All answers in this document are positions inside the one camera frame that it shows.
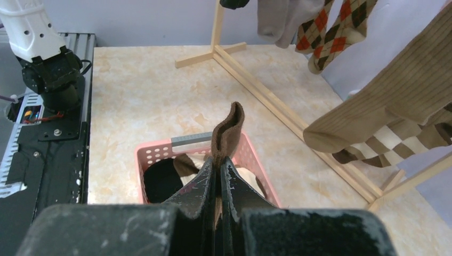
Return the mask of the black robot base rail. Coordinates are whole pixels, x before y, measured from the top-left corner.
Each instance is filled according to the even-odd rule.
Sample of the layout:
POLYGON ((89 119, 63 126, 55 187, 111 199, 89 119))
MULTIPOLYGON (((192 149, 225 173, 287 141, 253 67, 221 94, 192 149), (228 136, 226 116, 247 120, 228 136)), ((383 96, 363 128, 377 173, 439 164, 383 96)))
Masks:
POLYGON ((85 75, 75 88, 80 107, 61 118, 25 87, 7 35, 1 32, 1 255, 14 255, 34 219, 54 204, 83 204, 88 198, 92 77, 96 36, 64 33, 66 45, 83 60, 85 75))

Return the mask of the brown striped sock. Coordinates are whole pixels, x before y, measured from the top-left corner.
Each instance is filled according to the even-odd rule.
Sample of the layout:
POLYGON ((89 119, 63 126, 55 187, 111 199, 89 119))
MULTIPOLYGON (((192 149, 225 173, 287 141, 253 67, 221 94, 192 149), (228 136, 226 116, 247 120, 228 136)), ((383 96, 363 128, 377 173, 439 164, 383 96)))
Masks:
POLYGON ((426 125, 398 119, 380 128, 362 143, 350 145, 332 156, 341 164, 362 161, 375 167, 397 165, 415 154, 451 145, 451 104, 433 114, 426 125))

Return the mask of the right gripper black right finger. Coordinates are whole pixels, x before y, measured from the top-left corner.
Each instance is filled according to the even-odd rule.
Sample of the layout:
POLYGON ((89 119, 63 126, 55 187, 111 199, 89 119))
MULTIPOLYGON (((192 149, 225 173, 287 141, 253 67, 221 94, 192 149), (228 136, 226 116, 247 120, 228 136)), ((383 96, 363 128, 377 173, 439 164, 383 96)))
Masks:
POLYGON ((359 209, 280 209, 220 169, 224 255, 396 255, 382 221, 359 209))

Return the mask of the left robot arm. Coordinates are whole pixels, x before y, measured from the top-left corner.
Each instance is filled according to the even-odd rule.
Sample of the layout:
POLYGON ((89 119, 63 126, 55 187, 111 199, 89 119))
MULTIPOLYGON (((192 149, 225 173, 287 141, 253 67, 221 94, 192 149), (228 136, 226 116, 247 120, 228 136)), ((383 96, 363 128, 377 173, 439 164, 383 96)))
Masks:
POLYGON ((78 82, 92 63, 66 47, 43 2, 1 1, 1 20, 22 67, 23 81, 42 97, 45 108, 55 114, 79 109, 78 82))

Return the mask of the plain tan brown sock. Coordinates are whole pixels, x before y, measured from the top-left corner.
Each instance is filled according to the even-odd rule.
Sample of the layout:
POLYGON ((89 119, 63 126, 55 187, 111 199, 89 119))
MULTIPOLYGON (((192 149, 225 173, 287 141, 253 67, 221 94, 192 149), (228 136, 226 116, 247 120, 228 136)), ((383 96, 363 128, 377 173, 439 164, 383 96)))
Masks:
POLYGON ((405 119, 419 125, 451 102, 451 5, 446 5, 377 76, 303 132, 323 153, 367 141, 405 119))

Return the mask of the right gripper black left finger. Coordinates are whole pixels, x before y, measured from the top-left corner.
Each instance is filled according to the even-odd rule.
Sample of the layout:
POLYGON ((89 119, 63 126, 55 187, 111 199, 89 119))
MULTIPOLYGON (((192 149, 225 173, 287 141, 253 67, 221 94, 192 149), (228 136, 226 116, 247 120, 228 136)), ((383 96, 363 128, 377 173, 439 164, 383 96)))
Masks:
POLYGON ((17 255, 213 255, 212 159, 161 204, 46 208, 17 255))

